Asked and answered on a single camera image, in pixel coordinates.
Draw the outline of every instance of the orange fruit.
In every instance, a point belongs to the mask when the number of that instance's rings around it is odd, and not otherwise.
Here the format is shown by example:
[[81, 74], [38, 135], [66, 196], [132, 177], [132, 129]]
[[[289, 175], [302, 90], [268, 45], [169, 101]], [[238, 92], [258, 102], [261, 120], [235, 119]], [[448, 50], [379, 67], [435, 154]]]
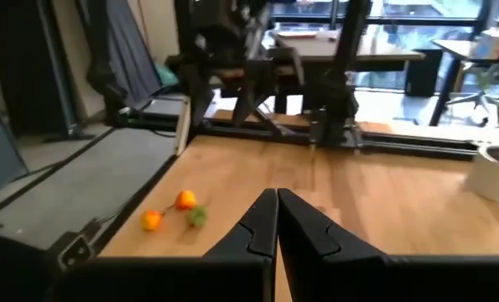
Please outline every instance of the orange fruit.
[[145, 231], [156, 231], [162, 222], [162, 215], [158, 211], [146, 211], [141, 216], [141, 225]]
[[183, 190], [176, 196], [174, 203], [179, 210], [191, 210], [197, 206], [197, 198], [190, 190]]

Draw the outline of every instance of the chair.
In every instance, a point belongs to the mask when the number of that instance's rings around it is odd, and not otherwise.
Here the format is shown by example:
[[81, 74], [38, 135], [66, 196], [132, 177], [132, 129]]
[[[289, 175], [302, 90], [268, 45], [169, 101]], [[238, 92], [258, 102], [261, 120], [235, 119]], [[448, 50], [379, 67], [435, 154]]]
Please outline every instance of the chair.
[[448, 101], [446, 106], [452, 106], [455, 104], [463, 104], [467, 102], [474, 102], [475, 109], [478, 106], [481, 106], [486, 110], [487, 117], [484, 117], [480, 126], [485, 126], [489, 120], [489, 116], [491, 115], [491, 110], [488, 107], [489, 104], [497, 105], [499, 101], [495, 98], [491, 97], [490, 89], [493, 85], [499, 85], [499, 64], [491, 65], [490, 67], [484, 68], [481, 65], [476, 65], [473, 63], [466, 63], [463, 69], [464, 72], [470, 72], [475, 75], [476, 82], [480, 87], [480, 90], [470, 96], [458, 97], [452, 101]]

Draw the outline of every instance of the cable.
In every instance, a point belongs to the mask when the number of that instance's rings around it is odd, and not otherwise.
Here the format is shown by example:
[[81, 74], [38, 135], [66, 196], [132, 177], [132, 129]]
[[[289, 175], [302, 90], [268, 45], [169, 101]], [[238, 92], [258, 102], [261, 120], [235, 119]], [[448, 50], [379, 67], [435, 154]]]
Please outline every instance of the cable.
[[173, 135], [173, 134], [163, 134], [163, 133], [160, 133], [158, 131], [155, 131], [155, 130], [150, 130], [151, 133], [154, 133], [162, 138], [176, 138], [176, 135]]
[[[109, 222], [109, 221], [117, 218], [117, 216], [119, 216], [124, 211], [124, 209], [126, 208], [127, 205], [128, 205], [128, 202], [123, 203], [122, 206], [119, 206], [111, 215], [106, 216], [106, 217], [104, 217], [102, 219], [96, 220], [96, 223], [98, 223], [100, 225], [104, 225], [107, 222]], [[164, 216], [169, 210], [173, 209], [174, 207], [175, 207], [175, 205], [168, 206], [161, 213], [161, 215]]]

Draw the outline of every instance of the wooden tabletop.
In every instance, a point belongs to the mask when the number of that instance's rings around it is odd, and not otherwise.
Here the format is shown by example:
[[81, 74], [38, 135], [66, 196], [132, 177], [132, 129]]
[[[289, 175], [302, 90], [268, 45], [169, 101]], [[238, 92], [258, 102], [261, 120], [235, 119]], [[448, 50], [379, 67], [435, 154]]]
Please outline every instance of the wooden tabletop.
[[[336, 44], [330, 37], [336, 37], [336, 31], [318, 32], [315, 38], [285, 39], [272, 33], [280, 45], [293, 47], [298, 50], [304, 60], [329, 60], [335, 55]], [[424, 54], [416, 51], [400, 49], [389, 43], [374, 41], [372, 37], [364, 35], [359, 45], [357, 60], [423, 60]]]
[[[290, 188], [333, 221], [386, 253], [499, 254], [499, 204], [465, 190], [470, 164], [197, 137], [108, 243], [101, 256], [201, 256], [225, 236], [265, 188]], [[146, 210], [192, 190], [208, 207], [200, 230], [168, 213], [144, 232]], [[276, 299], [290, 301], [279, 254]]]

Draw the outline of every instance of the green leaf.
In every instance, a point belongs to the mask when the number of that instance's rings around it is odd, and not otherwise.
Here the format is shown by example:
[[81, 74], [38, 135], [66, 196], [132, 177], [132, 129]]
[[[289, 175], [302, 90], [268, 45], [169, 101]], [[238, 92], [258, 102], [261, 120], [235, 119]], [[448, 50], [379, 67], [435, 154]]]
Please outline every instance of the green leaf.
[[208, 213], [206, 212], [206, 208], [204, 206], [197, 206], [193, 210], [189, 211], [187, 215], [188, 222], [194, 227], [204, 226], [206, 220], [208, 219]]

